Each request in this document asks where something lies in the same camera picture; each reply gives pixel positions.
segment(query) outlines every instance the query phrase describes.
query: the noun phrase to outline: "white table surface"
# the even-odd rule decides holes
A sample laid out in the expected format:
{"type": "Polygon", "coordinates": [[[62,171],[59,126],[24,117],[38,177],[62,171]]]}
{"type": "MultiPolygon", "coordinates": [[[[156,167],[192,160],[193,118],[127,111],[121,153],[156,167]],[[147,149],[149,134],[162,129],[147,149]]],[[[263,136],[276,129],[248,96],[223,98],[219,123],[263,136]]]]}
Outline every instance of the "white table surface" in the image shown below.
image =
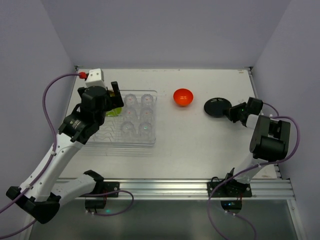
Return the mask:
{"type": "MultiPolygon", "coordinates": [[[[117,81],[121,90],[156,90],[156,142],[152,148],[85,146],[67,165],[61,178],[77,178],[93,170],[105,178],[203,179],[226,173],[248,156],[252,129],[227,118],[212,118],[204,104],[214,97],[232,105],[254,97],[246,70],[208,69],[104,69],[107,86],[117,81]],[[173,101],[176,89],[187,88],[194,100],[188,107],[173,101]]],[[[80,102],[77,78],[68,106],[70,114],[80,102]]],[[[273,165],[262,169],[256,179],[275,179],[273,165]]]]}

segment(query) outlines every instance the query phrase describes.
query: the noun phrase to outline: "green object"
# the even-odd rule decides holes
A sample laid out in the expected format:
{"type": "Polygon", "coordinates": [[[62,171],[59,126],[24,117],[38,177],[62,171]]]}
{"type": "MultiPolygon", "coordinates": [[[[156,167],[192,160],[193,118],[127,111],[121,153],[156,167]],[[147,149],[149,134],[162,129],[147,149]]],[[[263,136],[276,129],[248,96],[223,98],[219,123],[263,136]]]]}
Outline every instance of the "green object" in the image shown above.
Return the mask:
{"type": "Polygon", "coordinates": [[[122,111],[122,107],[118,107],[118,108],[115,108],[111,111],[107,111],[105,113],[105,116],[106,117],[117,117],[121,113],[121,111],[122,111]]]}

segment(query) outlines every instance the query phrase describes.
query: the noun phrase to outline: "red cable connector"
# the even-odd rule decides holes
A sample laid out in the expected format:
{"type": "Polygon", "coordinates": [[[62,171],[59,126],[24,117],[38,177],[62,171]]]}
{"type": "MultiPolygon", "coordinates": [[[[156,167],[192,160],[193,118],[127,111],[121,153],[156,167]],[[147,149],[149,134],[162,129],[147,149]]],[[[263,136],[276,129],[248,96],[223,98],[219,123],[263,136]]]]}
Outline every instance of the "red cable connector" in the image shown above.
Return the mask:
{"type": "Polygon", "coordinates": [[[87,80],[88,75],[87,75],[84,71],[81,71],[81,72],[79,72],[78,74],[79,74],[79,78],[80,78],[80,79],[87,80]]]}

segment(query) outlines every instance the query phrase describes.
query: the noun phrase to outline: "black bracket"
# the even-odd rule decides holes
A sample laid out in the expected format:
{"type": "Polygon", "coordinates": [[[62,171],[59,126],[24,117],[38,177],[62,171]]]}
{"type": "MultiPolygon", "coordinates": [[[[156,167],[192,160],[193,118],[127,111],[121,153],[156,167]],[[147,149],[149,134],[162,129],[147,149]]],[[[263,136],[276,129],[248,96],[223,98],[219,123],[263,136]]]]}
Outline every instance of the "black bracket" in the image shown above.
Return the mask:
{"type": "MultiPolygon", "coordinates": [[[[228,172],[223,180],[213,181],[214,179],[218,179],[216,176],[211,179],[211,181],[206,183],[206,190],[208,192],[208,197],[210,197],[212,191],[218,186],[220,183],[225,180],[231,178],[234,175],[233,168],[230,172],[228,172]]],[[[252,197],[251,186],[250,184],[244,184],[232,179],[231,181],[225,183],[221,187],[219,187],[212,195],[212,198],[250,198],[252,197]]]]}
{"type": "MultiPolygon", "coordinates": [[[[215,189],[218,184],[220,184],[222,181],[209,181],[206,183],[206,189],[208,192],[208,197],[210,196],[211,192],[215,189]]],[[[226,184],[221,187],[219,187],[213,194],[212,198],[251,198],[252,192],[251,192],[251,186],[250,184],[246,184],[247,187],[243,191],[242,189],[237,188],[236,186],[232,186],[231,184],[226,184]]]]}
{"type": "MultiPolygon", "coordinates": [[[[103,189],[107,192],[113,192],[113,191],[117,191],[120,190],[120,182],[118,181],[104,181],[103,182],[103,189]]],[[[119,193],[113,193],[108,195],[108,198],[117,198],[119,196],[119,193]]]]}
{"type": "MultiPolygon", "coordinates": [[[[118,182],[118,181],[104,181],[102,183],[102,189],[99,193],[100,194],[110,193],[110,192],[117,191],[117,190],[120,190],[120,182],[118,182]]],[[[87,210],[88,209],[89,210],[104,209],[106,206],[106,199],[107,198],[117,198],[118,196],[119,196],[119,193],[116,192],[116,193],[110,194],[106,197],[101,196],[101,197],[99,197],[100,199],[85,200],[84,201],[84,208],[87,210]]]]}

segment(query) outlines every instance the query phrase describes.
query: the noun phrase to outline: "metal frame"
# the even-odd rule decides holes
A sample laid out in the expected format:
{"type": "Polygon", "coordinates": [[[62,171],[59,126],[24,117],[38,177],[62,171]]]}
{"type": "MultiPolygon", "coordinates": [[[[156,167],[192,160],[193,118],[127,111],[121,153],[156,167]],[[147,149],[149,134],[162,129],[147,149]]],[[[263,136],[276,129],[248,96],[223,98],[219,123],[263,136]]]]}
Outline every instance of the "metal frame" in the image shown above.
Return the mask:
{"type": "MultiPolygon", "coordinates": [[[[70,180],[61,178],[57,184],[70,180]]],[[[105,181],[120,182],[120,189],[130,191],[137,200],[207,200],[207,182],[210,179],[105,179],[105,181]]],[[[245,200],[295,199],[290,180],[252,180],[251,190],[252,197],[244,198],[245,200]]],[[[128,200],[131,197],[121,192],[117,199],[128,200]]],[[[212,198],[213,201],[234,199],[236,198],[212,198]]]]}
{"type": "Polygon", "coordinates": [[[302,220],[300,218],[296,200],[287,200],[286,202],[288,203],[288,208],[290,211],[292,223],[293,223],[298,240],[308,239],[302,220]]]}

